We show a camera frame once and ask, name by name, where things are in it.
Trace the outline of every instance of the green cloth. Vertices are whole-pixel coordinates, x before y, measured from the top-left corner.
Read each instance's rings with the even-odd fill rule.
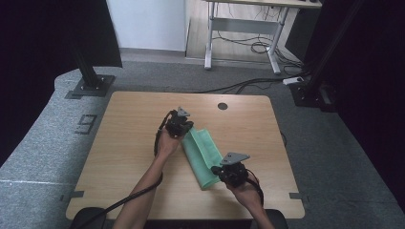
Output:
[[[223,156],[206,129],[197,131],[194,127],[181,141],[194,175],[202,189],[206,189],[220,181],[211,172],[212,166],[221,166]]]

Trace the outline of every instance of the gray mat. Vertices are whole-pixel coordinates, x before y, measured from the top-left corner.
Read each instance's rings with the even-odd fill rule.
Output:
[[[191,93],[274,77],[269,70],[248,68],[214,67],[207,72],[189,64],[123,66],[96,68],[97,73],[117,77],[106,97],[65,99],[80,79],[79,71],[55,80],[49,104],[0,169],[0,228],[69,227],[69,196],[112,92]],[[258,86],[266,89],[247,87],[243,94],[270,97],[306,208],[303,219],[288,219],[289,228],[405,228],[393,195],[337,114],[296,107],[283,84]],[[83,115],[96,115],[87,135],[77,133]]]

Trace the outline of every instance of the white desk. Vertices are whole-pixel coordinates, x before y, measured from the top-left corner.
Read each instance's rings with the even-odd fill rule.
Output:
[[[319,9],[322,4],[317,0],[316,3],[311,3],[309,0],[205,0],[210,4],[209,10],[209,23],[208,23],[208,42],[205,48],[205,63],[206,70],[211,69],[212,60],[212,32],[213,31],[234,31],[246,33],[259,33],[273,35],[273,42],[267,49],[267,55],[270,59],[271,66],[275,74],[280,74],[280,68],[274,56],[274,51],[280,39],[281,31],[286,22],[286,17],[289,8],[307,8]],[[273,6],[282,7],[282,15],[277,22],[256,21],[256,20],[242,20],[233,18],[220,18],[215,17],[215,4],[216,3],[231,3],[231,4],[246,4],[246,5],[260,5],[260,6]]]

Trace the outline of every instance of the wooden table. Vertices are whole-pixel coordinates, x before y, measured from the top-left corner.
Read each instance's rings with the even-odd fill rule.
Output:
[[[219,103],[228,108],[220,110]],[[107,208],[129,195],[153,160],[155,133],[164,116],[182,106],[196,129],[206,128],[218,149],[251,156],[243,164],[260,179],[265,208],[288,219],[305,214],[268,97],[229,94],[116,92],[112,95],[76,185],[68,219],[84,207]],[[182,147],[169,159],[149,219],[251,219],[222,182],[202,191]],[[107,215],[115,219],[120,207]]]

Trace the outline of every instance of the white wall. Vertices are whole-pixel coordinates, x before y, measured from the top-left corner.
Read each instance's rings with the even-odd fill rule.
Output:
[[[107,0],[120,48],[185,51],[187,0]]]

